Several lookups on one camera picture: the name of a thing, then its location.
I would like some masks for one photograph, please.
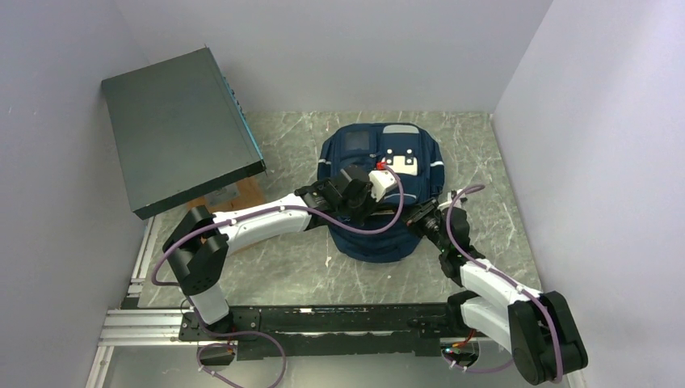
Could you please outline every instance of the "robotic arm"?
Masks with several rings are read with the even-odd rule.
[[[218,285],[228,255],[280,234],[326,225],[331,217],[362,222],[383,206],[386,193],[398,185],[396,178],[387,170],[367,173],[352,165],[331,179],[302,187],[269,204],[214,214],[204,206],[194,208],[162,248],[178,284],[156,281],[156,271],[153,283],[179,286],[214,331],[231,332],[229,304]],[[470,245],[463,209],[440,209],[431,200],[403,212],[400,209],[393,220],[399,217],[413,233],[426,236],[438,247],[445,276],[467,289],[448,299],[446,319],[450,328],[472,328],[495,340],[512,354],[519,372],[531,384],[560,379],[557,361],[563,365],[562,374],[587,365],[587,354],[565,299],[556,292],[541,293],[521,285],[492,266]]]

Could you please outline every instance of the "reflective strip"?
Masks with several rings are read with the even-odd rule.
[[[393,124],[383,128],[383,133],[418,133],[418,128],[413,125]]]
[[[399,196],[399,195],[400,195],[400,193],[399,193],[399,192],[396,192],[395,194],[390,194],[389,196],[384,196],[383,199],[384,199],[384,200],[387,200],[387,199],[390,198],[391,196]],[[415,196],[414,194],[407,194],[407,193],[405,193],[405,196],[410,196],[410,197],[416,199],[416,196]]]

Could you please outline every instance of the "navy blue backpack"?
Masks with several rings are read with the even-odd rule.
[[[385,161],[395,171],[405,190],[405,206],[422,203],[443,191],[445,168],[438,143],[424,129],[407,123],[351,124],[329,137],[321,148],[317,179],[335,175],[351,164],[367,171]],[[399,204],[399,191],[388,193],[383,204]],[[389,214],[373,215],[363,226],[374,230],[392,220]],[[421,241],[398,221],[380,235],[354,234],[337,226],[329,226],[335,246],[342,253],[370,263],[399,261],[414,251]]]

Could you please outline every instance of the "wall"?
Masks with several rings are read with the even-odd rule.
[[[682,386],[685,4],[555,0],[494,113],[589,387]]]
[[[83,386],[143,230],[99,83],[147,61],[108,0],[3,2],[0,36],[0,386]]]
[[[252,111],[492,112],[551,0],[116,0],[151,62],[205,44]]]

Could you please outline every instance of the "gray marble surface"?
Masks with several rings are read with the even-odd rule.
[[[516,280],[540,287],[486,113],[256,112],[246,114],[246,119],[267,164],[267,174],[258,181],[269,201],[316,179],[321,144],[341,126],[401,121],[424,128],[440,144],[445,192],[475,183],[486,185],[464,204],[472,244]],[[179,207],[158,216],[150,270],[185,212],[185,207]],[[424,239],[399,263],[363,263],[338,252],[328,229],[318,228],[281,235],[230,256],[220,284],[231,305],[445,302],[459,287],[445,278],[437,256],[435,247]],[[173,279],[167,264],[159,278]],[[174,287],[146,282],[139,306],[176,307],[182,299]]]

